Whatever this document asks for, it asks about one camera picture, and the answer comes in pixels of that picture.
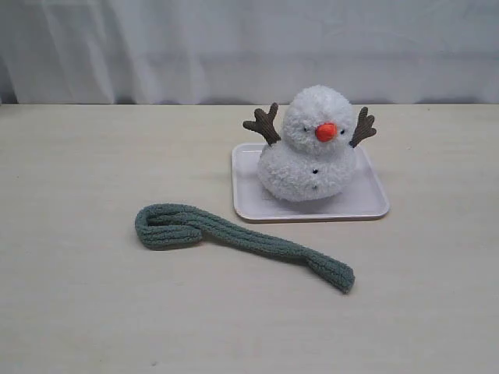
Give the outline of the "green knitted scarf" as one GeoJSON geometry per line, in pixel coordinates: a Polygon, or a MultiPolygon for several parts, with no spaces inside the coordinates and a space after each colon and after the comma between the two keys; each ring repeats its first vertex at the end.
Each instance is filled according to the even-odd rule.
{"type": "Polygon", "coordinates": [[[137,213],[134,228],[137,238],[149,249],[182,247],[209,236],[258,256],[299,263],[344,294],[352,290],[356,279],[346,263],[283,238],[238,226],[196,206],[181,203],[145,206],[137,213]]]}

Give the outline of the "white plush snowman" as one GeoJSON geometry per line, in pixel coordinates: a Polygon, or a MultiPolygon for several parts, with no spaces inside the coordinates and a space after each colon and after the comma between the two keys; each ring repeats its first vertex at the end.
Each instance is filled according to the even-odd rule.
{"type": "Polygon", "coordinates": [[[278,104],[256,108],[242,127],[259,134],[264,146],[257,177],[276,199],[301,203],[339,194],[356,171],[356,148],[376,135],[375,117],[336,89],[315,85],[292,99],[277,129],[278,104]]]}

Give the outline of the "white square plastic tray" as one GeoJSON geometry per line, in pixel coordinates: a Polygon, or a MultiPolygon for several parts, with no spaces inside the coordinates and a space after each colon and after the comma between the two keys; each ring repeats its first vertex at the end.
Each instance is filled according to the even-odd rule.
{"type": "Polygon", "coordinates": [[[232,201],[236,214],[252,223],[371,221],[391,205],[368,153],[356,149],[356,173],[347,189],[331,198],[292,203],[274,198],[257,177],[262,143],[241,143],[232,150],[232,201]]]}

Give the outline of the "white backdrop curtain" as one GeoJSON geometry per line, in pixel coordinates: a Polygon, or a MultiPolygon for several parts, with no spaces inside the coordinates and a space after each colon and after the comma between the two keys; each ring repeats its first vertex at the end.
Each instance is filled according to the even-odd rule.
{"type": "Polygon", "coordinates": [[[4,1],[4,104],[498,101],[495,1],[4,1]]]}

